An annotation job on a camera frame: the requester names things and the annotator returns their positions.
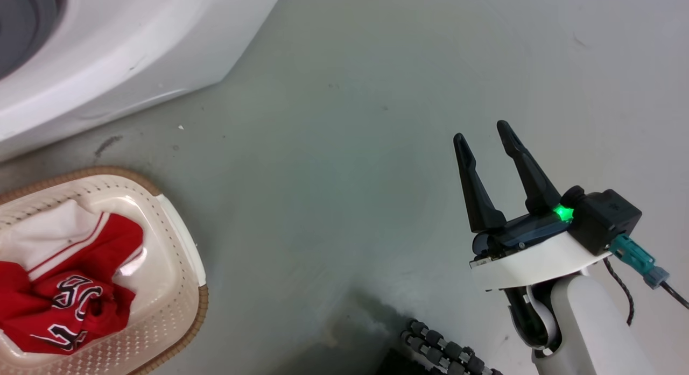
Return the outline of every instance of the washing machine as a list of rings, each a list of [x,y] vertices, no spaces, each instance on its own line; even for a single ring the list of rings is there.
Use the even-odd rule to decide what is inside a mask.
[[[277,0],[0,0],[0,161],[221,81]]]

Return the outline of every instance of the cable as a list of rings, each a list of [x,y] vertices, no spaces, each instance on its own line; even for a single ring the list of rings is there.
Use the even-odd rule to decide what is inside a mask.
[[[675,292],[674,289],[670,285],[667,284],[666,281],[660,282],[660,285],[667,291],[667,293],[670,294],[670,296],[674,297],[675,300],[677,300],[679,303],[682,304],[682,306],[686,307],[689,309],[689,302],[687,302],[684,297],[680,296],[679,293]]]
[[[624,294],[627,296],[627,301],[629,301],[629,315],[627,316],[627,325],[631,326],[632,320],[634,319],[634,299],[632,298],[632,294],[631,294],[631,292],[629,292],[629,289],[627,289],[627,285],[625,285],[624,282],[622,282],[622,279],[620,278],[620,276],[618,276],[617,273],[615,273],[615,270],[613,270],[613,265],[610,264],[610,260],[608,260],[608,258],[605,258],[603,260],[603,263],[605,264],[605,267],[608,269],[608,273],[610,273],[610,275],[613,276],[613,279],[615,280],[615,282],[617,282],[617,284],[624,291]]]

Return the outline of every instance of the white plastic basket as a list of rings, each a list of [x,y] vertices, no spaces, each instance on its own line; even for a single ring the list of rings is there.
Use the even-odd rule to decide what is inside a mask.
[[[136,293],[129,324],[71,356],[24,353],[0,333],[0,373],[151,372],[187,346],[205,319],[208,291],[196,245],[175,208],[153,184],[115,167],[84,169],[0,196],[0,232],[67,199],[92,213],[126,216],[144,230],[142,263],[126,265],[114,278]]]

